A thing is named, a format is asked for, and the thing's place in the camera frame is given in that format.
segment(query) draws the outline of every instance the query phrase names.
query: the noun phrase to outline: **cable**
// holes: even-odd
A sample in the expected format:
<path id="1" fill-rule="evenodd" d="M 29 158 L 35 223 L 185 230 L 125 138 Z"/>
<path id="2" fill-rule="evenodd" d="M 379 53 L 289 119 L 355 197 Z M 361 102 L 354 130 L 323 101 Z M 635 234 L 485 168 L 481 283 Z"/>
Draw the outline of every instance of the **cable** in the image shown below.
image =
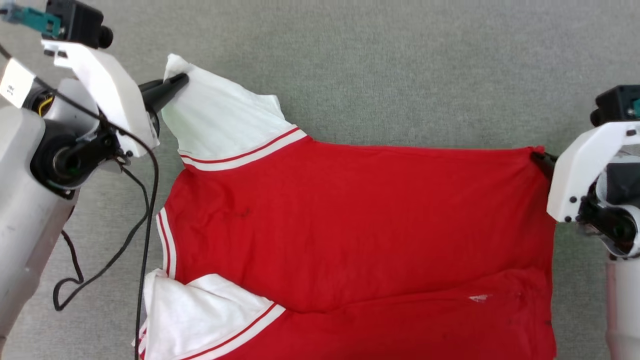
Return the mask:
<path id="1" fill-rule="evenodd" d="M 38 106 L 38 115 L 42 116 L 42 110 L 44 109 L 45 106 L 47 106 L 48 104 L 50 104 L 53 101 L 54 97 L 49 97 L 47 98 L 45 101 L 41 102 L 40 105 Z"/>
<path id="2" fill-rule="evenodd" d="M 2 56 L 4 56 L 7 60 L 10 60 L 12 58 L 11 54 L 2 46 L 2 44 L 0 44 L 0 54 Z M 152 190 L 151 190 L 151 201 L 149 202 L 149 206 L 148 206 L 148 209 L 149 209 L 148 212 L 150 214 L 153 213 L 154 206 L 156 204 L 156 196 L 157 196 L 157 190 L 158 190 L 159 167 L 158 167 L 158 162 L 157 162 L 156 156 L 151 151 L 151 148 L 147 144 L 145 144 L 145 142 L 140 140 L 140 138 L 138 138 L 136 135 L 134 135 L 134 134 L 128 132 L 127 130 L 123 129 L 122 127 L 110 122 L 103 115 L 95 114 L 94 112 L 88 110 L 84 106 L 82 106 L 82 105 L 78 104 L 77 102 L 69 99 L 66 95 L 63 95 L 63 94 L 59 93 L 57 89 L 55 89 L 51 85 L 47 84 L 44 80 L 42 80 L 42 79 L 40 79 L 38 77 L 35 77 L 33 79 L 33 81 L 35 83 L 37 83 L 38 85 L 42 86 L 43 88 L 45 88 L 50 93 L 52 93 L 53 96 L 59 97 L 60 99 L 62 99 L 66 103 L 68 103 L 69 105 L 71 105 L 71 106 L 75 107 L 76 109 L 80 110 L 81 112 L 83 112 L 83 113 L 85 113 L 85 114 L 97 119 L 103 126 L 112 127 L 113 129 L 116 129 L 117 131 L 119 131 L 121 134 L 132 138 L 135 142 L 140 144 L 140 146 L 142 146 L 147 151 L 147 153 L 149 154 L 149 158 L 151 158 L 151 162 L 153 163 L 153 166 L 154 166 L 154 184 L 153 184 L 153 187 L 152 187 Z M 143 285 L 144 285 L 144 281 L 145 281 L 145 272 L 147 271 L 147 257 L 148 257 L 149 239 L 150 239 L 150 237 L 151 237 L 151 216 L 147 217 L 147 229 L 146 229 L 146 233 L 145 233 L 145 248 L 144 248 L 143 254 L 142 254 L 142 266 L 141 266 L 141 270 L 140 270 L 140 284 L 138 286 L 138 305 L 137 305 L 137 309 L 136 309 L 136 335 L 135 335 L 136 337 L 135 337 L 135 353 L 134 353 L 134 358 L 135 359 L 138 358 L 138 350 L 140 349 L 140 338 L 139 338 L 138 334 L 140 333 L 140 318 L 142 316 L 142 313 L 141 313 L 142 292 L 143 292 Z"/>
<path id="3" fill-rule="evenodd" d="M 69 302 L 76 297 L 76 295 L 82 290 L 84 289 L 86 286 L 88 286 L 89 284 L 91 284 L 93 281 L 97 280 L 100 276 L 104 275 L 104 273 L 107 272 L 107 270 L 109 270 L 109 268 L 111 268 L 111 266 L 113 264 L 115 264 L 116 261 L 118 261 L 118 259 L 120 258 L 120 256 L 125 252 L 125 250 L 127 250 L 127 247 L 129 246 L 129 244 L 131 243 L 131 240 L 133 240 L 133 236 L 135 236 L 135 234 L 138 232 L 138 229 L 140 228 L 140 226 L 142 226 L 142 224 L 145 222 L 145 220 L 147 219 L 147 217 L 149 216 L 149 207 L 148 207 L 148 197 L 147 197 L 147 189 L 145 188 L 145 186 L 142 184 L 142 182 L 140 180 L 138 180 L 138 178 L 136 176 L 134 176 L 130 171 L 128 171 L 127 169 L 120 167 L 122 169 L 122 171 L 127 174 L 127 176 L 129 176 L 133 181 L 136 182 L 136 184 L 138 184 L 138 186 L 140 186 L 140 188 L 142 189 L 142 194 L 145 196 L 145 216 L 142 217 L 142 219 L 140 219 L 140 221 L 138 221 L 138 223 L 131 229 L 131 231 L 129 232 L 129 235 L 127 235 L 127 239 L 124 241 L 124 243 L 122 244 L 122 246 L 120 247 L 120 250 L 118 250 L 118 252 L 111 258 L 111 260 L 109 260 L 109 262 L 107 263 L 107 265 L 104 266 L 104 268 L 102 268 L 102 270 L 100 270 L 97 274 L 95 274 L 91 279 L 87 280 L 87 282 L 84 282 L 84 277 L 82 276 L 82 271 L 80 270 L 80 266 L 77 264 L 77 257 L 76 257 L 76 250 L 74 249 L 73 243 L 71 242 L 71 239 L 68 239 L 68 235 L 63 231 L 62 235 L 65 238 L 65 240 L 67 241 L 67 244 L 69 245 L 69 249 L 71 250 L 71 258 L 74 262 L 74 267 L 76 268 L 76 273 L 78 274 L 78 279 L 73 279 L 73 278 L 66 278 L 66 279 L 62 279 L 60 281 L 58 281 L 58 283 L 55 285 L 55 287 L 53 288 L 53 307 L 55 308 L 56 311 L 62 311 L 64 310 L 64 308 L 69 304 Z M 78 286 L 72 293 L 71 295 L 69 295 L 67 297 L 67 299 L 60 304 L 60 288 L 66 284 L 67 282 L 74 282 L 80 286 Z"/>

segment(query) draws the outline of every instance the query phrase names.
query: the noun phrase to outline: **garment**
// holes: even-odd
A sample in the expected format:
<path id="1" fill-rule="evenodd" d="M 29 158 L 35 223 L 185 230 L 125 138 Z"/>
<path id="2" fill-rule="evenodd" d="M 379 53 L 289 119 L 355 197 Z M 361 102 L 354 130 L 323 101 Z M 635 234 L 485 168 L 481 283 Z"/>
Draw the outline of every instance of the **garment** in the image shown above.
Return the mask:
<path id="1" fill-rule="evenodd" d="M 216 274 L 183 285 L 156 270 L 145 281 L 142 358 L 550 359 L 533 336 L 534 293 L 545 286 L 537 270 L 507 270 L 460 288 L 296 313 Z"/>
<path id="2" fill-rule="evenodd" d="M 163 118 L 185 170 L 157 217 L 169 278 L 217 274 L 292 312 L 325 313 L 517 270 L 537 284 L 523 292 L 527 341 L 555 351 L 555 223 L 530 160 L 541 148 L 322 143 L 288 123 L 276 97 L 170 56 L 165 76 L 180 72 L 189 85 Z"/>

